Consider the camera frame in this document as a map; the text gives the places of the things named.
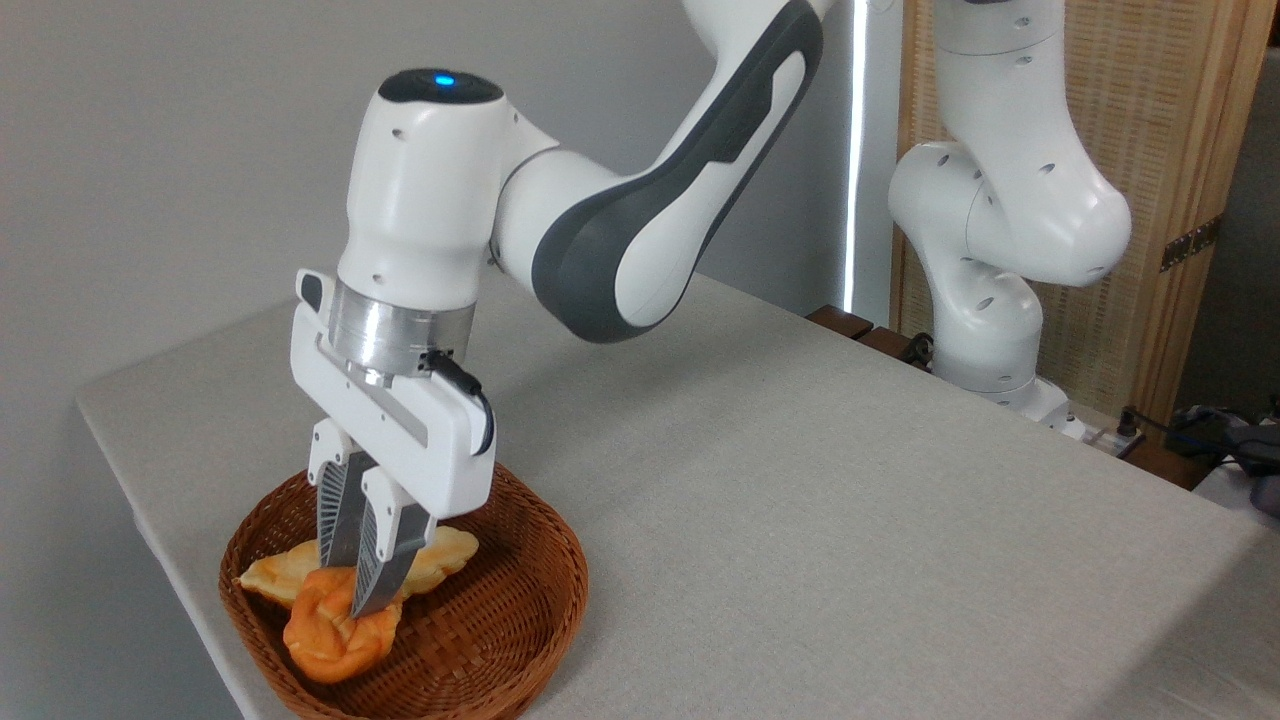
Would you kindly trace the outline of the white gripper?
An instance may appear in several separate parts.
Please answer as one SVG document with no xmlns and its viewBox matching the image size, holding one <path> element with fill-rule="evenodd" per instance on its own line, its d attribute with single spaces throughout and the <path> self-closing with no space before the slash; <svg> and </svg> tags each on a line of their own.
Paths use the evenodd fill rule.
<svg viewBox="0 0 1280 720">
<path fill-rule="evenodd" d="M 351 614 L 366 618 L 401 597 L 436 518 L 489 496 L 495 423 L 454 357 L 474 309 L 397 307 L 311 270 L 294 291 L 292 372 L 329 416 L 312 428 L 307 468 L 319 562 L 357 564 Z"/>
</svg>

